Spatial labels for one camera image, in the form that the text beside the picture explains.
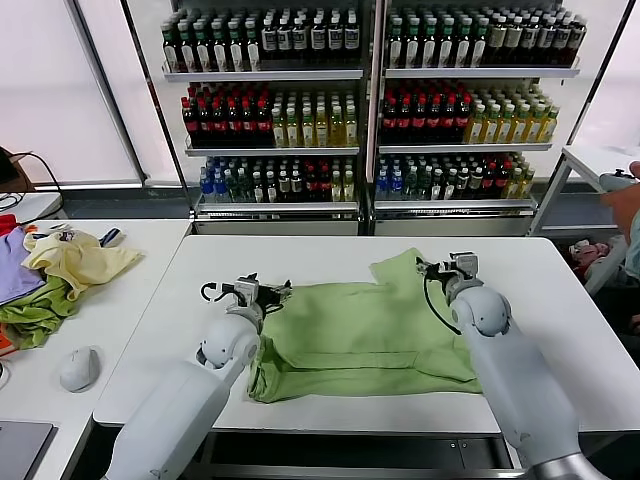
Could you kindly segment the person hand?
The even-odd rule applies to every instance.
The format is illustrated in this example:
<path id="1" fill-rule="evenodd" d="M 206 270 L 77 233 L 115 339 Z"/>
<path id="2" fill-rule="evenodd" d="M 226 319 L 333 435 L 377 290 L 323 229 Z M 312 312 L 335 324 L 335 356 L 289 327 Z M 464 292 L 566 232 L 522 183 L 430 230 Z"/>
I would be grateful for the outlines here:
<path id="1" fill-rule="evenodd" d="M 631 226 L 640 206 L 640 185 L 636 183 L 624 189 L 606 193 L 602 196 L 602 202 L 611 207 L 613 218 L 619 230 L 630 238 Z"/>

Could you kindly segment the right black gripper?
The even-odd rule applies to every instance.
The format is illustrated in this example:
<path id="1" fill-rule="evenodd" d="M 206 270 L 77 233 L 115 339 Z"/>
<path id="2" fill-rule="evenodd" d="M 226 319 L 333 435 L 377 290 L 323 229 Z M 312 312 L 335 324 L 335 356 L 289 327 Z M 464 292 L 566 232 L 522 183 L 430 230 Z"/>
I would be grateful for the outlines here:
<path id="1" fill-rule="evenodd" d="M 417 257 L 416 269 L 419 273 L 424 273 L 423 277 L 426 281 L 447 283 L 453 277 L 453 271 L 448 267 L 447 262 L 433 264 Z"/>

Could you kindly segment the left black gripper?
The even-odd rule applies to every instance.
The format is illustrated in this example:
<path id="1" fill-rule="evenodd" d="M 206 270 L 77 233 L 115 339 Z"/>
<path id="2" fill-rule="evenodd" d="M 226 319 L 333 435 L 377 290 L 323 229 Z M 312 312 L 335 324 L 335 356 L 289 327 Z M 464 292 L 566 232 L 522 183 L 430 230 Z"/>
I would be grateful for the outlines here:
<path id="1" fill-rule="evenodd" d="M 263 316 L 275 313 L 284 308 L 285 298 L 280 296 L 289 296 L 292 292 L 292 283 L 290 280 L 285 281 L 278 286 L 259 286 L 255 303 L 260 308 Z"/>

